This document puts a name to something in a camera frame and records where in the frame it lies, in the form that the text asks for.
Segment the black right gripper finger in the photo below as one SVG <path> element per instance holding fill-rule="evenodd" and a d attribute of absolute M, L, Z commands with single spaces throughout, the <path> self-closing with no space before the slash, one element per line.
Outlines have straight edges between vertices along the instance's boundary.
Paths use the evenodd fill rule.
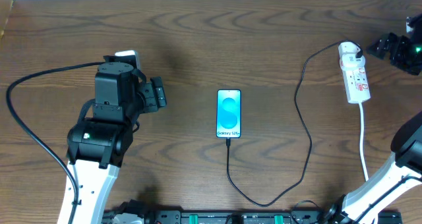
<path fill-rule="evenodd" d="M 387 33 L 381 35 L 381 37 L 374 41 L 371 45 L 374 48 L 391 48 L 398 42 L 398 36 L 394 33 Z"/>
<path fill-rule="evenodd" d="M 367 53 L 383 60 L 387 55 L 391 55 L 393 44 L 390 42 L 375 42 L 366 48 Z"/>

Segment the blue Galaxy smartphone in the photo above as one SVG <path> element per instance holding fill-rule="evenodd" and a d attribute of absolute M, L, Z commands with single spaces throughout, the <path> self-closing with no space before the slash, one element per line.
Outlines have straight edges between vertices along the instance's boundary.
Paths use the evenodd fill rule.
<path fill-rule="evenodd" d="M 218 138 L 241 137 L 241 90 L 218 90 L 216 136 Z"/>

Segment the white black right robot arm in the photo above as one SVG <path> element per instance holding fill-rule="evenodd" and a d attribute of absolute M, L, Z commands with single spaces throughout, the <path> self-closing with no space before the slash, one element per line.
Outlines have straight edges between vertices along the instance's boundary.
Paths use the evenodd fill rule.
<path fill-rule="evenodd" d="M 365 54 L 389 56 L 391 65 L 417 76 L 421 72 L 421 16 L 406 19 L 404 36 L 384 34 L 363 49 L 358 43 L 336 43 L 349 103 L 370 99 Z M 421 184 L 421 114 L 400 127 L 393 137 L 384 165 L 356 190 L 343 195 L 322 218 L 322 223 L 372 223 L 379 213 L 407 190 Z"/>

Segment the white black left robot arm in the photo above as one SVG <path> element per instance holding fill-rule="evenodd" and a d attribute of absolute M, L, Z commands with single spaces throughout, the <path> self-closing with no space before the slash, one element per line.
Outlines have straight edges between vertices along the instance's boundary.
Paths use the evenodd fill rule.
<path fill-rule="evenodd" d="M 87 101 L 67 136 L 66 182 L 59 223 L 100 223 L 123 157 L 139 128 L 138 118 L 167 105 L 162 79 L 147 79 L 135 51 L 106 55 Z"/>

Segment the white power strip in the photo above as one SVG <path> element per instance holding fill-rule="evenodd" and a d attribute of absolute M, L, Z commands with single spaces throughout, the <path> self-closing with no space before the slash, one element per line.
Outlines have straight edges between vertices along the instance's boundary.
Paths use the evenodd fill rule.
<path fill-rule="evenodd" d="M 352 104 L 363 103 L 371 98 L 365 70 L 365 61 L 349 64 L 340 60 L 347 101 Z"/>

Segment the brown cardboard panel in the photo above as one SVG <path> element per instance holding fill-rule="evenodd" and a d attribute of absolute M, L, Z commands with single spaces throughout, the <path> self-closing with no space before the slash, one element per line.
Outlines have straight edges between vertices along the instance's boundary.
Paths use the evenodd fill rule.
<path fill-rule="evenodd" d="M 0 38 L 3 38 L 14 0 L 0 0 Z"/>

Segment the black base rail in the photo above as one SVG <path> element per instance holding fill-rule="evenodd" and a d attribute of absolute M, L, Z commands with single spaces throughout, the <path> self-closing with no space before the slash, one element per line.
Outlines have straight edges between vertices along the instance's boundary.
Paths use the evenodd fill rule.
<path fill-rule="evenodd" d="M 101 224 L 295 224 L 321 223 L 323 214 L 317 208 L 292 211 L 184 211 L 180 208 L 149 208 L 135 200 L 105 211 Z"/>

